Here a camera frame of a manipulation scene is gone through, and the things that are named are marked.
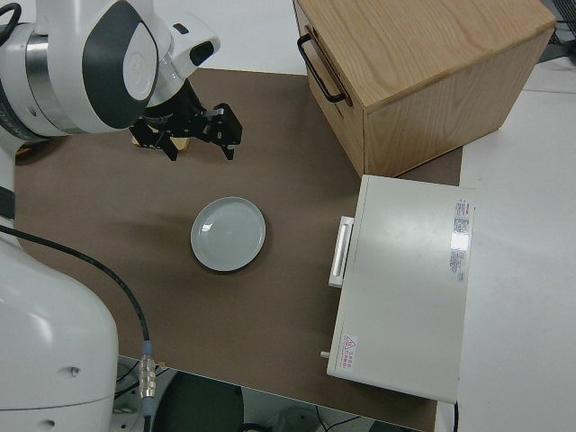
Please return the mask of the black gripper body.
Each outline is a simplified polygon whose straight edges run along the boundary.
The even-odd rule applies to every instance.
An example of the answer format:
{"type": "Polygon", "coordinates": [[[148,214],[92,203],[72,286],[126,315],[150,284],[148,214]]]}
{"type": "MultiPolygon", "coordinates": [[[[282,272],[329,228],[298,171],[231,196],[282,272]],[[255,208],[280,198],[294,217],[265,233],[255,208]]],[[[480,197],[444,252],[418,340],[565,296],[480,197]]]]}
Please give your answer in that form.
{"type": "Polygon", "coordinates": [[[221,149],[234,149],[241,143],[243,129],[228,104],[204,108],[185,80],[174,96],[148,107],[129,131],[144,148],[176,149],[172,139],[197,138],[221,149]]]}

